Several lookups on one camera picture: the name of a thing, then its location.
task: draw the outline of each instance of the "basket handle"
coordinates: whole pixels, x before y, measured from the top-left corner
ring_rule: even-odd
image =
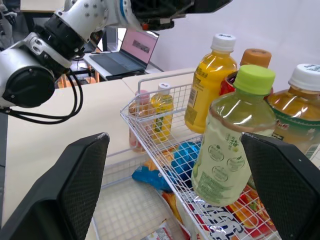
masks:
[[[186,71],[186,72],[180,72],[180,73],[175,73],[175,74],[155,76],[155,77],[149,77],[149,78],[141,79],[138,82],[138,94],[140,94],[141,83],[143,83],[143,82],[152,81],[152,80],[158,80],[158,79],[167,79],[167,78],[172,78],[172,77],[177,77],[177,76],[187,75],[187,74],[193,74],[194,72],[195,71]]]

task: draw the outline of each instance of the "green bottle cap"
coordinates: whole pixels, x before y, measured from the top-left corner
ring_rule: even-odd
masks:
[[[255,95],[268,95],[274,84],[276,73],[257,65],[240,67],[233,86]]]

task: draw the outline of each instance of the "laptop screen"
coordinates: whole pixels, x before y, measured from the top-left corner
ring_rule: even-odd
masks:
[[[146,65],[149,63],[159,35],[151,31],[127,29],[120,51],[125,51]]]

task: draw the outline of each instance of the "white wire basket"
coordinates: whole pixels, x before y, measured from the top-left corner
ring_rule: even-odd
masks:
[[[132,179],[148,157],[107,165],[92,218],[97,240],[141,240],[166,220],[175,240],[184,240],[180,226],[157,191]]]
[[[143,79],[138,83],[138,92],[140,93],[141,84],[143,82],[159,79],[165,82],[165,78],[187,74],[191,74],[191,72]],[[139,98],[138,94],[127,106],[125,106],[121,110],[120,114],[128,124],[130,130],[135,134],[138,141],[144,147],[145,151],[152,158],[155,165],[158,167],[159,171],[161,172],[164,179],[167,181],[168,185],[175,193],[179,201],[181,201],[184,209],[187,211],[198,232],[204,239],[280,240],[281,238],[277,231],[268,227],[268,225],[266,224],[271,221],[270,218],[261,218],[260,214],[262,213],[262,211],[265,211],[264,209],[260,209],[256,212],[252,211],[251,213],[253,214],[250,217],[248,216],[248,218],[245,218],[243,221],[236,219],[235,213],[237,213],[238,211],[244,213],[245,208],[248,209],[248,206],[250,204],[258,204],[258,202],[260,201],[258,197],[252,199],[250,196],[248,196],[248,192],[244,192],[243,194],[250,198],[250,202],[244,204],[243,207],[233,212],[225,207],[209,206],[205,201],[197,196],[197,194],[193,191],[192,186],[190,186],[190,171],[192,170],[192,166],[190,166],[189,163],[186,162],[185,164],[188,165],[187,169],[189,169],[189,171],[183,170],[182,174],[181,166],[171,166],[171,160],[168,159],[168,149],[176,148],[177,146],[181,146],[182,143],[186,142],[192,142],[198,147],[201,146],[202,136],[190,131],[185,125],[185,113],[191,88],[191,84],[186,84],[172,87],[170,89],[170,95],[173,97],[173,110],[170,112],[160,112],[157,115],[151,114],[145,115],[144,117],[129,114],[129,108],[131,104]],[[151,91],[145,94],[149,94],[152,97],[156,93],[158,93],[158,91]],[[160,141],[159,133],[150,131],[150,129],[155,129],[156,119],[165,116],[172,116],[172,126],[171,129],[170,126],[168,126],[168,129],[170,129],[170,134],[167,136],[167,139],[165,141]],[[259,223],[261,224],[257,225],[256,223],[252,222],[253,219],[259,219]],[[245,223],[251,223],[251,229],[246,228]],[[262,232],[262,227],[269,228],[268,233]]]

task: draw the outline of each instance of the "orange bottle cap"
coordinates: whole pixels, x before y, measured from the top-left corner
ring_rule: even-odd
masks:
[[[272,54],[263,49],[249,48],[244,51],[240,66],[258,65],[264,68],[269,67]]]

